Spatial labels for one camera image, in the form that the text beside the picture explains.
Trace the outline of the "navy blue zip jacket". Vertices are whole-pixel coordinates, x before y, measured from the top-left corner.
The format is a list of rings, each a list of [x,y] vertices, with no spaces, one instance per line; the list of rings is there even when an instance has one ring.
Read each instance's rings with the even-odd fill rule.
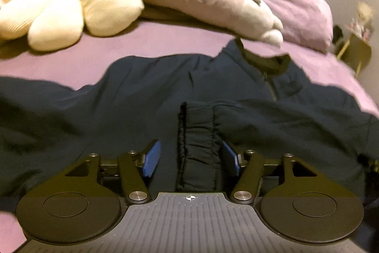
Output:
[[[227,141],[289,152],[364,200],[378,179],[378,119],[342,89],[310,81],[288,55],[262,58],[238,39],[215,57],[130,56],[75,90],[1,78],[1,195],[18,197],[90,153],[112,159],[158,139],[151,191],[218,191]]]

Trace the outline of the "purple plush bed blanket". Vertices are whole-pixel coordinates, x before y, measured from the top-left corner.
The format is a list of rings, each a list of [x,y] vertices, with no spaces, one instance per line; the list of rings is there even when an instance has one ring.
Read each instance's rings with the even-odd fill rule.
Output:
[[[17,39],[1,47],[1,78],[78,90],[98,83],[122,58],[215,57],[235,39],[262,58],[288,55],[312,83],[342,89],[378,119],[374,101],[333,55],[288,42],[273,47],[195,23],[138,21],[109,38],[86,33],[52,53],[28,51],[25,39]],[[274,159],[234,146],[247,165],[239,176],[226,175],[221,145],[218,191],[151,191],[157,167],[151,177],[142,175],[145,147],[112,159],[90,153],[21,196],[1,195],[1,251],[378,251],[378,196],[364,200],[292,153]]]

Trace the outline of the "purple pillow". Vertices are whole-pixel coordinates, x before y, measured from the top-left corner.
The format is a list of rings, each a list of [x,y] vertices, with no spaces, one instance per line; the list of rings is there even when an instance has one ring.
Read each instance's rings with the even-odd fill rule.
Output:
[[[333,17],[325,0],[263,0],[283,24],[284,41],[327,53]]]

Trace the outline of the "yellow leg side table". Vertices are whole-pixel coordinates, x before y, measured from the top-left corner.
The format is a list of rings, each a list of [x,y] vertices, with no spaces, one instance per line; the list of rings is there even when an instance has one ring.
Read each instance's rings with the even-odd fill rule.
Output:
[[[372,49],[368,42],[351,33],[342,49],[337,54],[337,59],[342,60],[355,72],[355,78],[367,67],[371,60]]]

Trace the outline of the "pink long rabbit plush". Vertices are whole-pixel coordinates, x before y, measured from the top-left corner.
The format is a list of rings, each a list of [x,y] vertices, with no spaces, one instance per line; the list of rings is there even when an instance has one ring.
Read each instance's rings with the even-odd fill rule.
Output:
[[[237,35],[279,47],[283,24],[264,0],[143,0],[177,10]]]

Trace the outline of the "flower bouquet on table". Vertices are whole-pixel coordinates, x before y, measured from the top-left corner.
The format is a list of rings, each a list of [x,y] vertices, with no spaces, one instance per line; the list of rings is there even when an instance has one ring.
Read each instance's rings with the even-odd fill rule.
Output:
[[[351,31],[361,38],[362,40],[368,42],[372,35],[371,23],[375,16],[375,9],[369,6],[363,1],[358,1],[356,6],[356,17],[352,19],[350,28]]]

